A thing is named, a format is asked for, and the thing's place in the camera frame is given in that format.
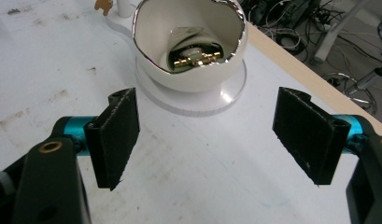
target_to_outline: broken eggshell-shaped bowl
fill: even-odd
[[[171,32],[202,27],[223,48],[221,61],[173,72],[167,65]],[[228,79],[242,64],[248,32],[234,0],[144,0],[134,15],[136,59],[155,81],[176,91],[208,91]]]

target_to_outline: clear plastic base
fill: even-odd
[[[247,79],[243,61],[235,74],[213,90],[184,92],[169,89],[153,80],[138,61],[136,69],[138,83],[151,101],[172,113],[189,117],[211,116],[227,109],[239,98]]]

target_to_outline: floor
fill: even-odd
[[[312,60],[313,56],[318,50],[324,34],[321,34],[315,25],[310,25],[307,21],[301,23],[295,30],[305,43],[307,42],[306,33],[310,34],[309,38],[311,40],[306,44],[307,50],[303,50],[295,57],[324,79],[329,81],[335,80],[336,82],[339,80],[339,83],[335,85],[339,91],[350,86],[352,84],[351,80],[359,80],[372,72],[375,68],[382,66],[382,40],[377,36],[376,27],[358,18],[353,18],[342,30],[340,36],[353,42],[366,53],[375,57],[375,59],[370,58],[344,39],[336,38],[326,61],[324,63],[314,63]],[[292,41],[287,41],[289,41],[289,43],[286,44],[283,40],[282,45],[293,45]],[[349,82],[344,81],[347,79],[344,78],[346,76],[350,77]],[[355,98],[355,103],[382,122],[382,77],[367,90],[369,92],[357,92],[351,95],[351,97]]]

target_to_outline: white table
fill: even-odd
[[[13,8],[20,13],[8,15]],[[141,133],[123,181],[99,189],[90,158],[78,159],[93,223],[349,223],[357,158],[343,155],[332,184],[315,186],[272,131],[278,87],[311,93],[330,113],[364,115],[381,134],[382,125],[249,28],[242,96],[215,116],[189,118],[138,88],[131,40],[93,1],[0,1],[0,170],[58,118],[99,115],[110,93],[136,87]]]

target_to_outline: table surface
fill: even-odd
[[[358,159],[342,155],[332,184],[315,186],[272,131],[278,87],[363,115],[380,134],[381,123],[250,25],[237,102],[210,117],[173,114],[138,88],[132,41],[93,4],[0,1],[0,170],[58,118],[99,115],[110,93],[136,87],[141,133],[117,188],[97,188],[90,158],[78,158],[93,223],[349,223]]]

